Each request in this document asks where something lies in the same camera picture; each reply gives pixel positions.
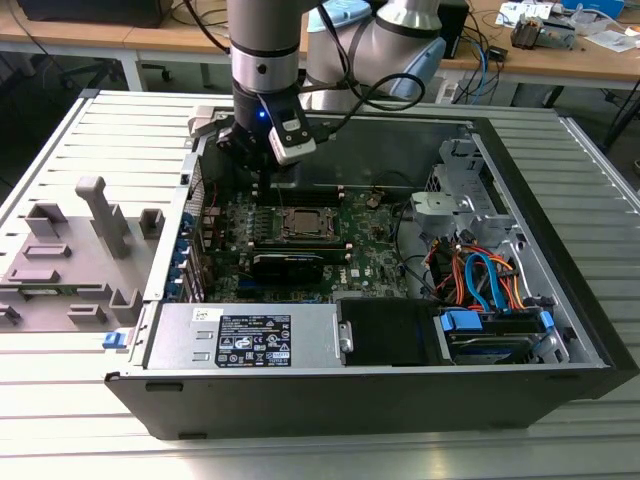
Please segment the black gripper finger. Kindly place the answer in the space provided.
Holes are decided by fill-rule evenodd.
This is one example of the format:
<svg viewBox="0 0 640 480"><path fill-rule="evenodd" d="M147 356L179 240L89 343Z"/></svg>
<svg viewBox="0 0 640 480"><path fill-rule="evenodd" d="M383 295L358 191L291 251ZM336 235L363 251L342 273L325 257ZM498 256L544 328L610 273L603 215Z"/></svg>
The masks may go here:
<svg viewBox="0 0 640 480"><path fill-rule="evenodd" d="M266 152L255 136L240 126L223 128L216 140L225 165L224 180L235 190L260 198L266 190Z"/></svg>
<svg viewBox="0 0 640 480"><path fill-rule="evenodd" d="M279 181L286 174L285 168L269 168L264 172L264 203L283 205L284 197Z"/></svg>

